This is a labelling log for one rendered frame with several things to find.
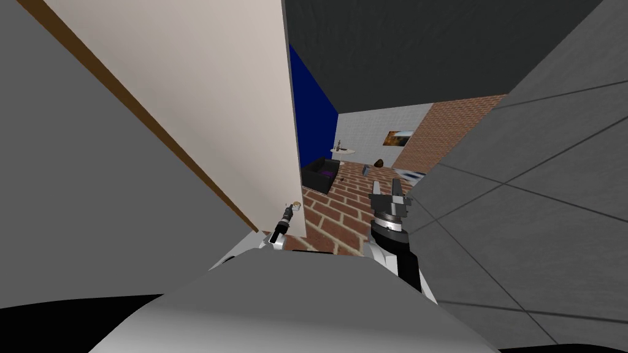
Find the black sofa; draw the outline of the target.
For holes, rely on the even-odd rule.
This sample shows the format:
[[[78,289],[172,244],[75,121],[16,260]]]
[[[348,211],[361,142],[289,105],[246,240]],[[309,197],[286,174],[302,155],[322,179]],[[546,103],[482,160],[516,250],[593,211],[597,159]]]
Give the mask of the black sofa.
[[[321,157],[301,169],[305,188],[328,195],[339,172],[340,161]]]

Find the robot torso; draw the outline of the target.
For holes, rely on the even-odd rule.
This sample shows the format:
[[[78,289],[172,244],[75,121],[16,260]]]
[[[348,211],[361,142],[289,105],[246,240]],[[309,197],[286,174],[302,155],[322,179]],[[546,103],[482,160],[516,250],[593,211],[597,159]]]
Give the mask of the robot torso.
[[[499,353],[366,257],[251,249],[138,309],[90,353]]]

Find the orange landscape wall picture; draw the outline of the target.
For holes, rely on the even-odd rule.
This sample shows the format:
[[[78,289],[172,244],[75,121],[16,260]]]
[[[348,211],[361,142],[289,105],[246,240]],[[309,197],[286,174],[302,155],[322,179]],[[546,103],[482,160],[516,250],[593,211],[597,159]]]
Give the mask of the orange landscape wall picture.
[[[389,131],[383,146],[406,146],[414,131]]]

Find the beige door leaf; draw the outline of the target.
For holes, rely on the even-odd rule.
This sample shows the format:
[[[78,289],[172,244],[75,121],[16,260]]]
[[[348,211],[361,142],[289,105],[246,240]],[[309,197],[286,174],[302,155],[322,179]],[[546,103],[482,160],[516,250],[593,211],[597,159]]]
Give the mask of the beige door leaf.
[[[44,0],[259,230],[302,201],[285,0]]]

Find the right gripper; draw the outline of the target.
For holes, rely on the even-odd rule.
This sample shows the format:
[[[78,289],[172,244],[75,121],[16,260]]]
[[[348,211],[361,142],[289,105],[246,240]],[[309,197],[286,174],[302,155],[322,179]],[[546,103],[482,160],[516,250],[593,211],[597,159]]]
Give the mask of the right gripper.
[[[368,197],[375,218],[406,218],[407,208],[412,205],[412,199],[404,196],[402,183],[397,178],[391,181],[391,195],[382,194],[381,184],[375,180],[372,184],[372,194]]]

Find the white round table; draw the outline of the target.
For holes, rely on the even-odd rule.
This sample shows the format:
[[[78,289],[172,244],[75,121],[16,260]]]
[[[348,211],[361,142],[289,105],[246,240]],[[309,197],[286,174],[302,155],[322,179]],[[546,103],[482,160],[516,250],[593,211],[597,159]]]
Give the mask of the white round table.
[[[344,155],[355,154],[355,150],[344,148],[342,146],[342,141],[341,140],[337,141],[336,145],[332,149],[330,149],[330,152],[332,154],[338,154],[339,155],[338,162],[339,162],[340,165],[344,165],[345,164],[345,162],[342,160]]]

